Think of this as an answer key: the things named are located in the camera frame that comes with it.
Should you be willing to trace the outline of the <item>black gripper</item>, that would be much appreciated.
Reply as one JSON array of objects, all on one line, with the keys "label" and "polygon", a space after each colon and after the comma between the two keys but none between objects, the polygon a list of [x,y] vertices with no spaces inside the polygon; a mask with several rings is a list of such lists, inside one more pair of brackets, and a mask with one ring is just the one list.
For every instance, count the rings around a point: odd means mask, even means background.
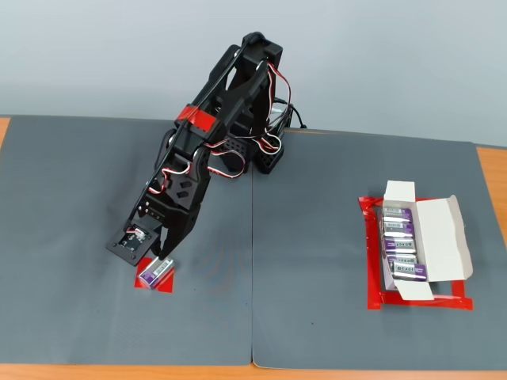
[{"label": "black gripper", "polygon": [[167,233],[163,245],[156,242],[151,247],[153,254],[160,260],[164,260],[193,230],[199,208],[187,210],[165,193],[155,195],[146,192],[134,206],[133,212],[140,218],[149,216],[164,224]]}]

